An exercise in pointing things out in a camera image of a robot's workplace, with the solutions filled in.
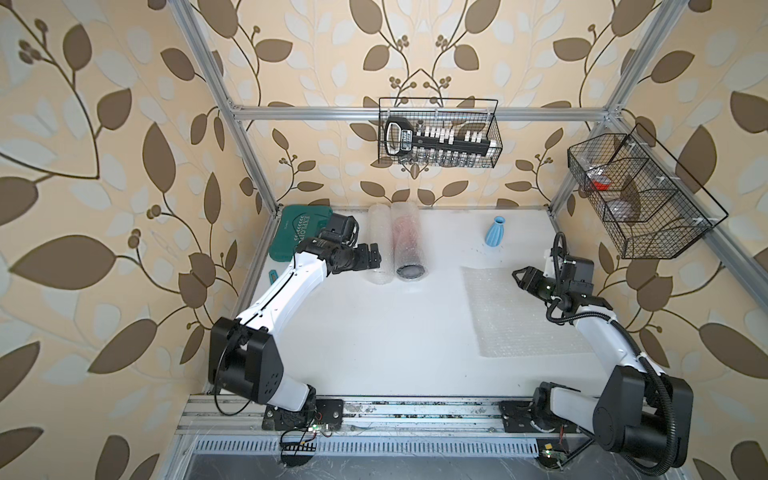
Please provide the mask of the clear bubble wrap roll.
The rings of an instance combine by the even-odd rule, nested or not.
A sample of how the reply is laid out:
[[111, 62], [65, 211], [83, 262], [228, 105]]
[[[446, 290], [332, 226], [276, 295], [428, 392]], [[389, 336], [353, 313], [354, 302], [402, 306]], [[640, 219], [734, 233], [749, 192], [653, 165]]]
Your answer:
[[376, 285], [385, 285], [394, 279], [393, 233], [391, 209], [388, 205], [372, 205], [367, 214], [369, 244], [377, 244], [381, 256], [380, 266], [368, 273], [368, 279]]

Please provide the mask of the light blue vase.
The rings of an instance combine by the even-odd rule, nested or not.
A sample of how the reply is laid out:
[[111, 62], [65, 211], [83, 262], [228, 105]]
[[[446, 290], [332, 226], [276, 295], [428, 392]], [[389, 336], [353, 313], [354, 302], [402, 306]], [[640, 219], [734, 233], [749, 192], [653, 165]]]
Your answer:
[[506, 220], [502, 216], [494, 218], [492, 225], [485, 235], [484, 242], [487, 246], [495, 248], [501, 244], [505, 233], [505, 222]]

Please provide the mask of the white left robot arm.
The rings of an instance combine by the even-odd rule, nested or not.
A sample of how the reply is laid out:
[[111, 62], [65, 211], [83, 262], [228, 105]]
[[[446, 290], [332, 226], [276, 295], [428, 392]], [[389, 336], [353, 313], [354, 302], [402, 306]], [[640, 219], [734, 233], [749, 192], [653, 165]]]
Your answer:
[[214, 323], [208, 365], [213, 395], [225, 390], [251, 403], [314, 413], [315, 390], [285, 372], [278, 338], [327, 277], [381, 265], [378, 245], [360, 244], [358, 234], [354, 217], [332, 214], [317, 235], [298, 243], [287, 268], [260, 298], [235, 318]]

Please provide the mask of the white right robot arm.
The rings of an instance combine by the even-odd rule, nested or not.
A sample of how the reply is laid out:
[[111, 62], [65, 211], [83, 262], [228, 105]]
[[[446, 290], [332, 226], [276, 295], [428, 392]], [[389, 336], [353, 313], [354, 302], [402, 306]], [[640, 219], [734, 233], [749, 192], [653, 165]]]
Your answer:
[[693, 390], [653, 361], [609, 302], [594, 294], [593, 270], [589, 260], [553, 253], [544, 270], [528, 266], [512, 274], [521, 290], [544, 303], [549, 323], [582, 335], [607, 374], [597, 396], [541, 383], [528, 416], [542, 431], [573, 425], [641, 474], [661, 476], [687, 459]]

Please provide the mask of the bubble wrap sheet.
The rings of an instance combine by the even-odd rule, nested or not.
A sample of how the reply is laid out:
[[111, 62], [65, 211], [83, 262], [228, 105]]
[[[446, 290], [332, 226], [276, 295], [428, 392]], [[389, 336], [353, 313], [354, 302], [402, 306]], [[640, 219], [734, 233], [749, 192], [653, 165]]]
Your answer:
[[479, 353], [486, 358], [590, 354], [572, 327], [550, 324], [545, 306], [520, 289], [509, 270], [461, 269]]

